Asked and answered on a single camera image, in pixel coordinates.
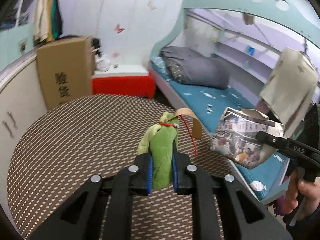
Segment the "green plush pouch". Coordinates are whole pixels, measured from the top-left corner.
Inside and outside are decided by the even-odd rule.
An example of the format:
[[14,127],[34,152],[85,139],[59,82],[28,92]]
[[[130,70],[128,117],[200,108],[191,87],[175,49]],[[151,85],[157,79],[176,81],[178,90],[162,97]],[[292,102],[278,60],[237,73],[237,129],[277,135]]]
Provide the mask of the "green plush pouch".
[[179,120],[164,112],[159,122],[149,127],[138,144],[137,153],[151,151],[152,188],[160,190],[172,183],[173,143],[178,143]]

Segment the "newspaper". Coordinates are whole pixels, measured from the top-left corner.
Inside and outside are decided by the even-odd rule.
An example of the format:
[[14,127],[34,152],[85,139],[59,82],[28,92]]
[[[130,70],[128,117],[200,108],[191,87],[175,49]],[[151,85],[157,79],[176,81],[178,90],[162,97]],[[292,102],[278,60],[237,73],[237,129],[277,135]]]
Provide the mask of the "newspaper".
[[276,149],[256,139],[259,131],[275,137],[284,135],[285,126],[255,109],[226,107],[217,128],[211,134],[210,150],[247,169],[267,161]]

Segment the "brown paper strip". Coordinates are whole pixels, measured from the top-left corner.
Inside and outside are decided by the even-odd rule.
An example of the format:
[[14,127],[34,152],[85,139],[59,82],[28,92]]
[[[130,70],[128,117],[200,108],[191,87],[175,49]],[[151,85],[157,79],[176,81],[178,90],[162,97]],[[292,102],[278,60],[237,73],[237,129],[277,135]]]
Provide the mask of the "brown paper strip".
[[175,111],[174,117],[178,116],[187,116],[189,119],[192,119],[193,125],[191,130],[191,135],[196,140],[202,139],[202,125],[198,119],[198,117],[194,114],[194,112],[186,107],[179,108]]

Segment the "white crumpled tissue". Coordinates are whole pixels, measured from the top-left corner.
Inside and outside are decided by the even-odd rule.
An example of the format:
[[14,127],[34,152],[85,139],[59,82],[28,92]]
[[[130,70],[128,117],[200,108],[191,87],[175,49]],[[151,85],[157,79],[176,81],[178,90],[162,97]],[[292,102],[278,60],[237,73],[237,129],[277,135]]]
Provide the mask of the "white crumpled tissue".
[[260,181],[252,181],[250,184],[249,184],[250,188],[253,190],[253,191],[265,191],[267,190],[267,187],[266,185],[264,185],[262,182]]

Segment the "teal quilted mattress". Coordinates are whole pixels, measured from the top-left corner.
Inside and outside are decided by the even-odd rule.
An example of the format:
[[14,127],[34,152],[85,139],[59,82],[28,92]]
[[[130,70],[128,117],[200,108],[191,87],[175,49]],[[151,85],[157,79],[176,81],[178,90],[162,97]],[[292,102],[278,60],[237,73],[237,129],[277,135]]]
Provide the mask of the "teal quilted mattress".
[[210,149],[233,161],[235,172],[244,185],[263,203],[271,201],[280,188],[289,165],[288,157],[274,152],[262,161],[269,149],[257,142],[259,131],[271,129],[271,123],[245,114],[253,105],[232,87],[185,85],[173,79],[162,57],[150,60],[151,74],[165,98],[174,107],[187,107],[200,120],[211,138]]

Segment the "hanging beige garment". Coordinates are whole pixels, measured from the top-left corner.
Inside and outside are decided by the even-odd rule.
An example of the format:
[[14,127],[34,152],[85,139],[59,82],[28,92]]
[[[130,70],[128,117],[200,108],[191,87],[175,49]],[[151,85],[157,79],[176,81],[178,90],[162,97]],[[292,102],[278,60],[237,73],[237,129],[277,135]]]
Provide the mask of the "hanging beige garment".
[[293,135],[308,111],[317,83],[311,61],[301,51],[283,49],[260,98],[285,125],[285,137]]

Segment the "red storage box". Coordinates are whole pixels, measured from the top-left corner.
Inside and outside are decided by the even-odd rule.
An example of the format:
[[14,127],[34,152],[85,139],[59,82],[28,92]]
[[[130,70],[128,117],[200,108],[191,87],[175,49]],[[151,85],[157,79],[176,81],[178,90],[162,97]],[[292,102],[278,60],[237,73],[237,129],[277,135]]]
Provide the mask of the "red storage box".
[[115,94],[151,99],[156,83],[151,74],[141,65],[118,64],[92,76],[93,94]]

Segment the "grey folded blanket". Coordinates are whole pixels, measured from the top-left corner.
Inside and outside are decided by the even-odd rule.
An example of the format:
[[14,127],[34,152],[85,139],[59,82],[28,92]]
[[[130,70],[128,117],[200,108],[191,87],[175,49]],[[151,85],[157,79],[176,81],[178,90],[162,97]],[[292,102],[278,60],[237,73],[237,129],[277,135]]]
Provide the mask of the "grey folded blanket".
[[227,89],[231,74],[222,62],[187,48],[169,46],[161,57],[171,77],[185,85]]

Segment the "white plastic bag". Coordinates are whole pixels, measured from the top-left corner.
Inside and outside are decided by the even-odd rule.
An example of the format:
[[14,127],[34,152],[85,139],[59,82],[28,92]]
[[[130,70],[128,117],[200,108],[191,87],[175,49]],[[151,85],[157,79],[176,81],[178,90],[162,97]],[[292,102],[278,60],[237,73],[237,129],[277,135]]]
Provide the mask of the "white plastic bag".
[[104,54],[95,55],[96,70],[100,72],[106,72],[112,66],[110,60]]

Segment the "brown cardboard box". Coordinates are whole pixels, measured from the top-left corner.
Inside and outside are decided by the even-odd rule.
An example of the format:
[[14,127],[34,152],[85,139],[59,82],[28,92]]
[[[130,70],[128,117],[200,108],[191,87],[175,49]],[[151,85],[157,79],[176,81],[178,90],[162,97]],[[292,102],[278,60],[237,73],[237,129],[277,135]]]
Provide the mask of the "brown cardboard box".
[[92,95],[92,38],[50,42],[37,49],[37,72],[48,110]]

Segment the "white wardrobe with butterflies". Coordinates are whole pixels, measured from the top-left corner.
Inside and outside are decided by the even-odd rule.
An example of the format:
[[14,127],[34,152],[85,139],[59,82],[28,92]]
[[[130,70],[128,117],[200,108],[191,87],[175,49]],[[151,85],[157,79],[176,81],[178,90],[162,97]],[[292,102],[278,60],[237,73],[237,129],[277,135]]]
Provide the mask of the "white wardrobe with butterflies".
[[114,64],[147,66],[173,28],[182,0],[59,0],[65,35],[93,36]]

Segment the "teal bed headboard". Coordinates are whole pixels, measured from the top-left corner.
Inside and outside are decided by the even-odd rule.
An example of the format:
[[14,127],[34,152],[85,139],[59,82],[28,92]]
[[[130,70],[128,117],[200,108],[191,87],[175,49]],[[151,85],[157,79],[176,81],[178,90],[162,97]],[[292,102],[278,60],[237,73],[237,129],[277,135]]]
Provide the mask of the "teal bed headboard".
[[170,44],[184,29],[188,9],[218,9],[245,12],[282,25],[319,47],[319,28],[307,20],[295,5],[295,0],[182,0],[178,19],[171,32],[152,48],[150,58]]

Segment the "hanging clothes on rack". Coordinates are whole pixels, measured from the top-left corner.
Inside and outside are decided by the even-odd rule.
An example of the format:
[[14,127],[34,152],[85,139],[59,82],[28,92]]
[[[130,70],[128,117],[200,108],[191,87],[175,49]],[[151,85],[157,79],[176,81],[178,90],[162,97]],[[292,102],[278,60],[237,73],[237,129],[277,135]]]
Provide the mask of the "hanging clothes on rack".
[[34,44],[57,40],[63,33],[59,0],[36,0],[33,26]]

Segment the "teal drawer cabinet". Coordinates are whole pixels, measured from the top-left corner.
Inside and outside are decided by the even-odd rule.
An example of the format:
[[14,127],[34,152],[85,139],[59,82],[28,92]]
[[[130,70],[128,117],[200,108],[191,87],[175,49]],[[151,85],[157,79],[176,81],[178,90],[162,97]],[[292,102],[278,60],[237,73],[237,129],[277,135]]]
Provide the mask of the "teal drawer cabinet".
[[33,24],[1,31],[1,70],[33,50]]

